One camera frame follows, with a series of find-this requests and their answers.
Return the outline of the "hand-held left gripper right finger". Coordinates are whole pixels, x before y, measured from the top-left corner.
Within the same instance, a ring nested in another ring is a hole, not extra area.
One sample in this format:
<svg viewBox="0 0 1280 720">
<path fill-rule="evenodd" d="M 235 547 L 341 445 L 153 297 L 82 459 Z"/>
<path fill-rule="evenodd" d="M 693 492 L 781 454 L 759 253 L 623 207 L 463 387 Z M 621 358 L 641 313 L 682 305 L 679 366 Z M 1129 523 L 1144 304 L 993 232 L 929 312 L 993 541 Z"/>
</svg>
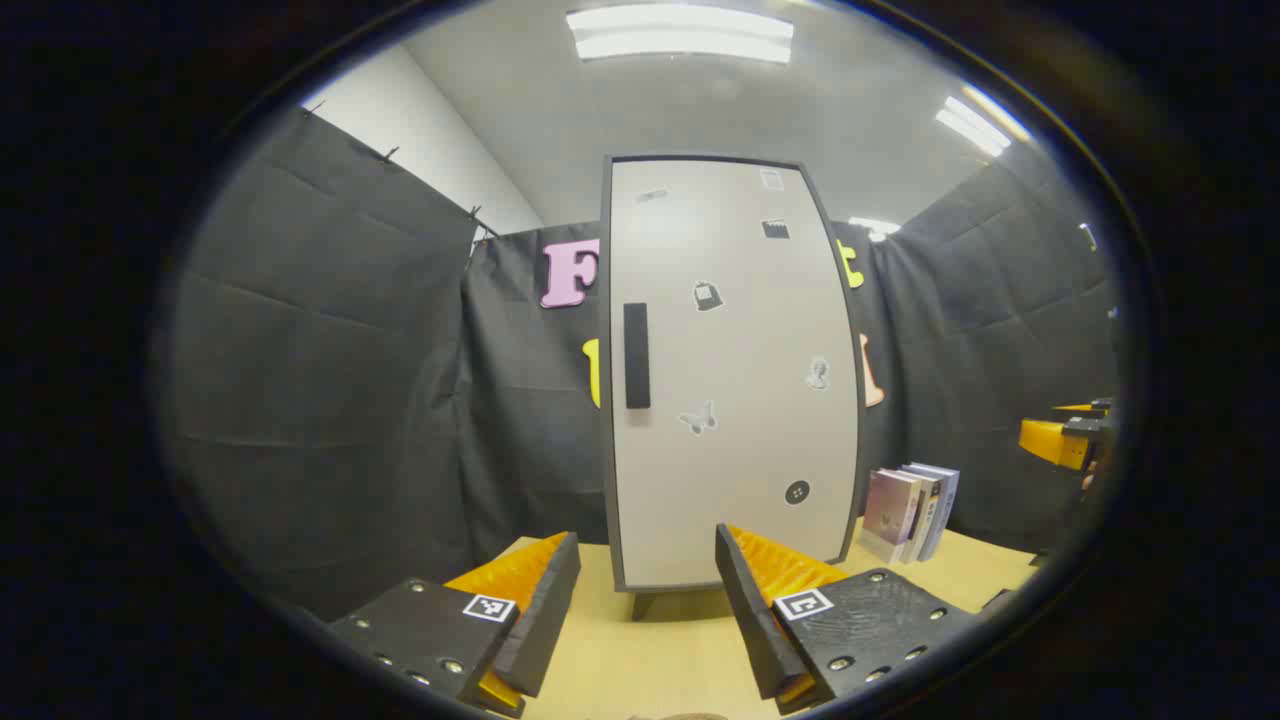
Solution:
<svg viewBox="0 0 1280 720">
<path fill-rule="evenodd" d="M 887 568 L 849 574 L 724 523 L 714 556 L 756 688 L 781 714 L 883 705 L 986 620 Z"/>
</svg>

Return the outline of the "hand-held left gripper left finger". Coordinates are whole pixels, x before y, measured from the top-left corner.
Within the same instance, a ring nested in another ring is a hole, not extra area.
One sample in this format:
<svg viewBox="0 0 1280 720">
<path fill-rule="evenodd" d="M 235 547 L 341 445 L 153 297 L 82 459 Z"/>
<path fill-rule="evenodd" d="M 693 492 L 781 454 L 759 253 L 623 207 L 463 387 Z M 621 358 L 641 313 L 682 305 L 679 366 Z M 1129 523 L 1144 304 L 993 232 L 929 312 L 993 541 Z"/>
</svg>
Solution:
<svg viewBox="0 0 1280 720">
<path fill-rule="evenodd" d="M 520 719 L 541 692 L 580 568 L 579 538 L 561 532 L 444 583 L 403 579 L 326 629 L 385 673 Z"/>
</svg>

